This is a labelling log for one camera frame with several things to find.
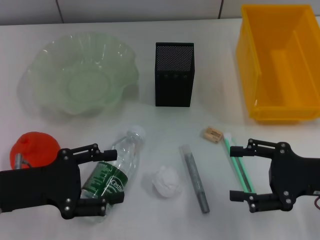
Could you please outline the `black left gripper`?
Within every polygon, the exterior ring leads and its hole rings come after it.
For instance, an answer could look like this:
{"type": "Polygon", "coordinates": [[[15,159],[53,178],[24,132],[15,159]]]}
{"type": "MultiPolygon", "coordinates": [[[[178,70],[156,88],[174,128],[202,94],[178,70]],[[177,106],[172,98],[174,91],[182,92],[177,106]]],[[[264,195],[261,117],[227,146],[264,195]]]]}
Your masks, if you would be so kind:
{"type": "Polygon", "coordinates": [[[31,167],[0,172],[0,211],[52,205],[62,218],[103,217],[107,205],[121,204],[125,193],[116,192],[99,198],[80,198],[80,164],[112,162],[117,150],[101,151],[97,143],[73,149],[61,149],[54,162],[41,167],[31,167]]]}

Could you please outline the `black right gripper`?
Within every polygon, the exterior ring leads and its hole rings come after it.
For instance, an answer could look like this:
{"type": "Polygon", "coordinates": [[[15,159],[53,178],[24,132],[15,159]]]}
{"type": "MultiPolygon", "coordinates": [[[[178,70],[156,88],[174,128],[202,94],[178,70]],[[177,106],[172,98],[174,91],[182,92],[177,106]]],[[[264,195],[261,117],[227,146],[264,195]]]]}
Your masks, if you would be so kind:
{"type": "Polygon", "coordinates": [[[301,157],[286,142],[267,142],[250,138],[246,147],[231,146],[231,157],[271,158],[269,183],[272,193],[229,191],[232,202],[247,202],[251,213],[279,209],[290,211],[297,198],[320,195],[320,159],[301,157]]]}

